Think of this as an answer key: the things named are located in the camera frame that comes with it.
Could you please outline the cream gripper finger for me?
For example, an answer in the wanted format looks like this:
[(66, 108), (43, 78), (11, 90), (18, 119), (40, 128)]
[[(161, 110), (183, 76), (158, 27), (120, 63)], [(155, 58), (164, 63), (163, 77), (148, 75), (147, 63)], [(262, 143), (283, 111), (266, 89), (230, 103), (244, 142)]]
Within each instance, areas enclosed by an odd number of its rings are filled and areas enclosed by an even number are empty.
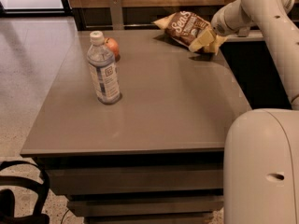
[(215, 53), (217, 54), (220, 46), (227, 40), (226, 36), (216, 35), (215, 40), (204, 46), (204, 53)]
[(189, 51), (196, 52), (215, 40), (215, 33), (210, 29), (205, 29), (189, 45)]

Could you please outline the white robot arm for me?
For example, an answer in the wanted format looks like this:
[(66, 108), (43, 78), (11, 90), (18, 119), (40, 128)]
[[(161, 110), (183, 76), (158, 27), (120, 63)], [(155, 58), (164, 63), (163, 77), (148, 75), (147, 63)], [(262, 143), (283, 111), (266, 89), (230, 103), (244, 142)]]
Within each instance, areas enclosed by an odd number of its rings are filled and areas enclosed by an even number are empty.
[(212, 19), (218, 35), (256, 25), (264, 51), (234, 57), (261, 91), (223, 150), (223, 224), (299, 224), (299, 28), (293, 0), (235, 0)]

